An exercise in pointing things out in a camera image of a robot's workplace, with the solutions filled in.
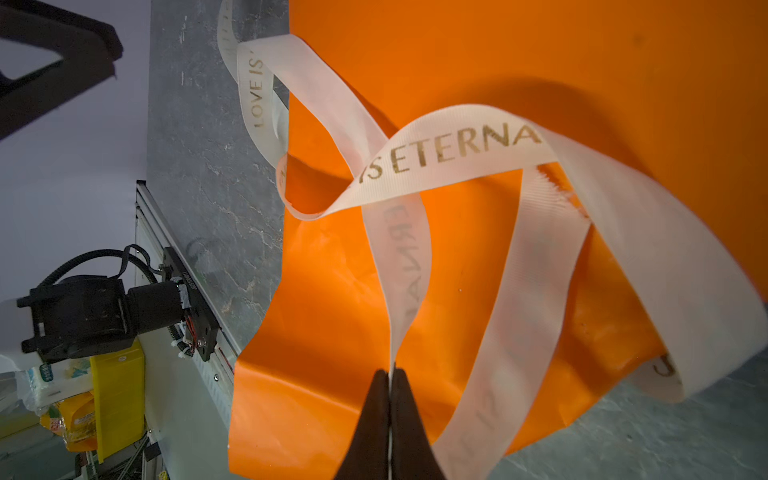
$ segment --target yellow box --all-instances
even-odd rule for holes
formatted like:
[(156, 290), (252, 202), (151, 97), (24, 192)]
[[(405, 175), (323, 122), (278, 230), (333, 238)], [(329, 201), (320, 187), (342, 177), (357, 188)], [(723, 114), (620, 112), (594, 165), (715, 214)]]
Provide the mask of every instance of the yellow box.
[(91, 357), (98, 461), (144, 436), (144, 351), (131, 348)]

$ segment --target white satin ribbon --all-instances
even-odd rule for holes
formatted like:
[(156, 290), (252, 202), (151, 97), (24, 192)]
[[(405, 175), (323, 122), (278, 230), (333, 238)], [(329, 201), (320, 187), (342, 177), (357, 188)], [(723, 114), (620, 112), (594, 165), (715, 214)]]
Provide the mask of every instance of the white satin ribbon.
[(273, 167), (288, 152), (288, 108), (273, 90), (274, 75), (263, 62), (252, 61), (238, 78), (237, 39), (232, 28), (232, 0), (219, 7), (217, 44), (224, 65), (243, 90), (240, 110), (250, 139)]
[[(221, 11), (231, 19), (228, 2)], [(225, 63), (233, 42), (232, 37), (222, 46), (226, 20), (219, 22)], [(432, 112), (386, 139), (343, 81), (292, 35), (239, 44), (236, 64), (247, 125), (253, 120), (247, 108), (254, 103), (253, 78), (259, 75), (261, 88), (270, 85), (271, 90), (267, 77), (276, 74), (328, 130), (353, 173), (355, 180), (328, 209), (304, 214), (285, 198), (286, 158), (276, 162), (278, 191), (297, 218), (313, 220), (363, 206), (389, 314), (392, 361), (429, 284), (429, 223), (418, 192), (524, 169), (493, 314), (461, 401), (433, 445), (449, 479), (483, 478), (491, 471), (525, 420), (560, 335), (568, 285), (589, 223), (536, 165), (561, 164), (667, 347), (676, 373), (661, 376), (652, 362), (641, 367), (635, 379), (646, 392), (680, 400), (768, 343), (763, 303), (727, 250), (684, 205), (636, 170), (484, 105)], [(254, 74), (254, 65), (265, 68)], [(273, 98), (260, 97), (256, 101)], [(265, 106), (263, 111), (272, 110)], [(264, 121), (276, 124), (274, 118)], [(279, 150), (261, 144), (272, 141), (270, 136), (251, 137), (267, 160)]]

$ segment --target snack package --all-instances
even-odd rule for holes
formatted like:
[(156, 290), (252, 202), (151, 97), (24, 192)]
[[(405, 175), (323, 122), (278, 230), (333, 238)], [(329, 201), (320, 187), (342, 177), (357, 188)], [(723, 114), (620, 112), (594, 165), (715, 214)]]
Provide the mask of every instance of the snack package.
[(96, 408), (91, 392), (56, 402), (40, 417), (40, 425), (64, 438), (70, 452), (97, 448)]

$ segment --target gray marble surface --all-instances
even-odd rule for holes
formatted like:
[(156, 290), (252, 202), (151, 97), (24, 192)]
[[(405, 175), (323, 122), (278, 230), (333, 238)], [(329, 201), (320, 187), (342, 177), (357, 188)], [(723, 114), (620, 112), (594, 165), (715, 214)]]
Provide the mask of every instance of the gray marble surface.
[[(242, 349), (280, 283), (283, 204), (221, 61), (219, 5), (152, 3), (147, 187)], [(235, 7), (241, 39), (288, 32), (286, 0)]]
[[(153, 2), (147, 185), (242, 348), (280, 282), (283, 206), (217, 50), (218, 8)], [(239, 38), (288, 31), (286, 0), (235, 9)], [(680, 405), (621, 384), (490, 478), (768, 478), (768, 352)]]

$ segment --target wrinkled orange paper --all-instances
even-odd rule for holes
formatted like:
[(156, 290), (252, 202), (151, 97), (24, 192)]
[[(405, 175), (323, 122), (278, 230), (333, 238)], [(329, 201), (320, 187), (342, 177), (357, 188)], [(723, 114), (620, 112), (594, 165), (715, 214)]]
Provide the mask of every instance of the wrinkled orange paper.
[[(766, 13), (746, 0), (291, 0), (290, 29), (388, 135), (438, 108), (488, 104), (643, 171), (709, 225), (765, 298)], [(289, 152), (287, 194), (302, 211), (322, 210), (352, 180), (294, 97)], [(568, 189), (557, 165), (543, 170)], [(520, 179), (511, 172), (421, 194), (432, 280), (397, 363), (432, 441), (458, 403), (488, 322)], [(286, 213), (283, 249), (280, 287), (237, 362), (230, 470), (332, 478), (372, 374), (387, 368), (386, 308), (359, 208), (313, 222)], [(569, 425), (663, 353), (593, 228), (557, 352), (509, 451)]]

